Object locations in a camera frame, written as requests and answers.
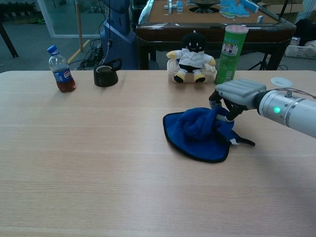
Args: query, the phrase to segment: plush doll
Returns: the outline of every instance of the plush doll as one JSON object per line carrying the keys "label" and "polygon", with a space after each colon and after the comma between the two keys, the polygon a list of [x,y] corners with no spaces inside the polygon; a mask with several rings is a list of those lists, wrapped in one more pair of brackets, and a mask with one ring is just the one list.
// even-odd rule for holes
{"label": "plush doll", "polygon": [[167,53],[170,59],[180,59],[180,70],[174,76],[176,82],[184,82],[186,74],[193,73],[196,83],[205,81],[205,75],[200,69],[205,63],[215,66],[212,56],[204,53],[206,38],[204,35],[193,31],[186,34],[181,40],[181,50],[174,50]]}

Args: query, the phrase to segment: white shirt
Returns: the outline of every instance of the white shirt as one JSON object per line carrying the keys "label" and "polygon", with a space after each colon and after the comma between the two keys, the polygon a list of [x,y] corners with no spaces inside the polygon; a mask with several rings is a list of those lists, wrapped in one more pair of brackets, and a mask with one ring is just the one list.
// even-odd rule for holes
{"label": "white shirt", "polygon": [[205,63],[209,63],[212,59],[212,56],[205,54],[204,51],[195,53],[190,52],[187,48],[175,51],[177,59],[180,58],[179,64],[195,68],[202,68]]}

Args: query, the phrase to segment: brown liquid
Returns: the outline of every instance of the brown liquid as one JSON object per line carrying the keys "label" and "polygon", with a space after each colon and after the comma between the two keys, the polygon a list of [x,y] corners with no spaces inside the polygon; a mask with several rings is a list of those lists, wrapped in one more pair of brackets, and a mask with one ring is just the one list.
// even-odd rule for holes
{"label": "brown liquid", "polygon": [[73,77],[68,82],[56,82],[58,89],[61,92],[72,92],[76,88],[76,83]]}

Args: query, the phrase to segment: blue bottle cap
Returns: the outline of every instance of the blue bottle cap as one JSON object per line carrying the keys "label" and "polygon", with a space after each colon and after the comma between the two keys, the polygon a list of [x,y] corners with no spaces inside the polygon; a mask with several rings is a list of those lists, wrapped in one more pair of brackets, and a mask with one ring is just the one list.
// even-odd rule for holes
{"label": "blue bottle cap", "polygon": [[59,54],[58,48],[57,48],[57,46],[55,46],[55,45],[52,45],[51,47],[49,47],[49,48],[47,49],[47,52],[48,52],[50,55],[57,55],[57,54]]}

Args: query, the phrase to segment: pepsi bottle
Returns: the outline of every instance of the pepsi bottle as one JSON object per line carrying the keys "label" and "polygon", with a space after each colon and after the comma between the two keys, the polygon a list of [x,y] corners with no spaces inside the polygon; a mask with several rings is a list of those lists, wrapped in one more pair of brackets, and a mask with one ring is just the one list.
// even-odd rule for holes
{"label": "pepsi bottle", "polygon": [[56,84],[61,92],[71,92],[76,88],[76,83],[72,77],[69,65],[64,56],[59,54],[55,45],[47,49],[50,54],[48,66],[54,74]]}

